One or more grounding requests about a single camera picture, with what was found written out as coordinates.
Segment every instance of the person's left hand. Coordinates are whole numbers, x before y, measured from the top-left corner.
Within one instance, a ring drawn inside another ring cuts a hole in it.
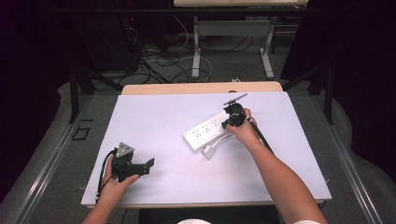
[[[105,176],[102,178],[102,192],[98,203],[103,203],[113,209],[122,198],[125,190],[133,184],[139,175],[132,175],[127,177],[122,182],[117,181],[116,176],[112,176],[111,164],[113,162],[113,155],[111,155],[107,161]]]

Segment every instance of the white sleeve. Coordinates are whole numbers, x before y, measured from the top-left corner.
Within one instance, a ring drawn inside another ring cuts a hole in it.
[[[295,222],[294,224],[320,224],[320,223],[318,223],[316,221],[310,221],[310,220],[301,220],[301,221]]]

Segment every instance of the black curtain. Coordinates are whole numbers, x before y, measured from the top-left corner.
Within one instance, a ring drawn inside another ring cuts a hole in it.
[[[342,8],[351,2],[310,0],[307,7]],[[281,78],[294,80],[309,71],[335,48],[338,35],[350,34],[336,54],[333,96],[351,120],[352,150],[396,181],[396,3],[353,2],[363,10],[347,30],[342,27],[348,16],[302,19]]]
[[[0,46],[3,201],[52,123],[68,73],[35,1],[1,3]]]

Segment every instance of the power strip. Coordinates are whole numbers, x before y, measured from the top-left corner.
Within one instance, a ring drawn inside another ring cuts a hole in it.
[[[192,150],[203,150],[206,146],[214,144],[222,136],[229,133],[221,127],[221,123],[228,118],[229,115],[223,111],[183,133],[183,137],[190,144]]]

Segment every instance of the white tabletop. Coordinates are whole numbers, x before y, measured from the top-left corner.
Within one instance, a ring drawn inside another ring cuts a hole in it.
[[[119,96],[81,204],[93,206],[106,154],[120,142],[135,148],[133,163],[155,158],[149,175],[132,184],[121,207],[183,207],[273,203],[248,151],[232,136],[207,159],[182,134],[217,115],[242,93]],[[251,109],[275,154],[317,201],[332,197],[286,92],[249,92]]]
[[[176,7],[303,6],[308,0],[175,0]]]

